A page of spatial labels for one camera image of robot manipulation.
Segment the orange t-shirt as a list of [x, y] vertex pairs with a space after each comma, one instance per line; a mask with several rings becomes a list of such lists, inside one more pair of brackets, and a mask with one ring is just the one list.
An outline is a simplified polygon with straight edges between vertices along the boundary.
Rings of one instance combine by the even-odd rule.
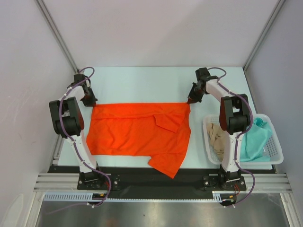
[[187, 103], [103, 104], [92, 109], [87, 145], [93, 155], [150, 157], [174, 178], [189, 146]]

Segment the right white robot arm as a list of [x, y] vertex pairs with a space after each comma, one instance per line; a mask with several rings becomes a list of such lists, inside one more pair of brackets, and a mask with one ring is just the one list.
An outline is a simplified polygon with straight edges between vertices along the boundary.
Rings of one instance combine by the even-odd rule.
[[241, 179], [241, 143], [244, 134], [252, 127], [248, 97], [230, 91], [221, 83], [223, 76], [212, 76], [208, 68], [199, 68], [195, 73], [197, 82], [192, 85], [187, 103], [200, 103], [204, 95], [212, 95], [220, 103], [219, 125], [225, 132], [226, 140], [218, 184], [222, 189], [229, 190]]

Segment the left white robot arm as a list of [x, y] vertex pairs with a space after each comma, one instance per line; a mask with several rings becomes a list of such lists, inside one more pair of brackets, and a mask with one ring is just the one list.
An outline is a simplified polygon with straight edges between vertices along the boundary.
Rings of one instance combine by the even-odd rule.
[[52, 124], [55, 133], [64, 138], [75, 153], [79, 162], [80, 186], [90, 185], [99, 189], [104, 185], [105, 178], [97, 172], [98, 164], [85, 141], [85, 123], [79, 108], [80, 102], [85, 107], [94, 107], [97, 99], [92, 91], [90, 79], [77, 73], [63, 97], [49, 103]]

